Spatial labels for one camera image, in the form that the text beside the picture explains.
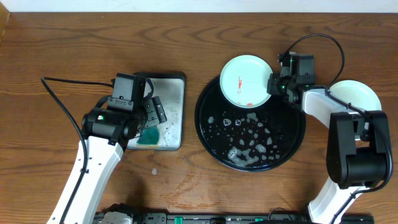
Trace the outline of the green scrubbing sponge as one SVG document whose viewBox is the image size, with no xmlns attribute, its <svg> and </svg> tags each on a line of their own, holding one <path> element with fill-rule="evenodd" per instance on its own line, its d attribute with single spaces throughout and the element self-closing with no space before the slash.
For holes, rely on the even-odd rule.
<svg viewBox="0 0 398 224">
<path fill-rule="evenodd" d="M 152 126 L 142 130 L 142 134 L 137 140 L 137 144 L 157 145 L 160 139 L 160 133 L 157 126 Z"/>
</svg>

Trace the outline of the mint plate with red stain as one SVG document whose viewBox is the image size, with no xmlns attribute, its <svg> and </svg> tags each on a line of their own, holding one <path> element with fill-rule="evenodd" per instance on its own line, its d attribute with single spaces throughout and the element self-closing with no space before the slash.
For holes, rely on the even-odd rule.
<svg viewBox="0 0 398 224">
<path fill-rule="evenodd" d="M 267 84 L 272 73 L 271 67 L 263 59 L 254 55 L 240 55 L 223 67 L 220 88 L 233 105 L 255 108 L 271 97 L 267 92 Z"/>
</svg>

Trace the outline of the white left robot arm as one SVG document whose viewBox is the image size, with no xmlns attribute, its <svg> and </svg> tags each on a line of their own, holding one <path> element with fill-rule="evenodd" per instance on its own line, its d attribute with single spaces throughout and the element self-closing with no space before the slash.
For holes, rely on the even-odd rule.
<svg viewBox="0 0 398 224">
<path fill-rule="evenodd" d="M 108 180 L 128 149 L 157 149 L 156 126 L 166 122 L 160 98 L 155 96 L 133 111 L 104 109 L 99 102 L 84 115 L 80 142 L 71 174 L 49 223 L 91 223 Z"/>
</svg>

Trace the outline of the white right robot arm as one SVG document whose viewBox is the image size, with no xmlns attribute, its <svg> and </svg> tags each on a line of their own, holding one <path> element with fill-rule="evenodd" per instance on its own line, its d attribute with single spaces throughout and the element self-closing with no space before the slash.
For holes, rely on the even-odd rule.
<svg viewBox="0 0 398 224">
<path fill-rule="evenodd" d="M 313 223 L 340 223 L 362 194 L 383 189 L 393 173 L 389 125 L 383 111 L 366 111 L 315 84 L 313 75 L 272 73 L 270 95 L 283 96 L 328 128 L 328 179 L 307 207 Z"/>
</svg>

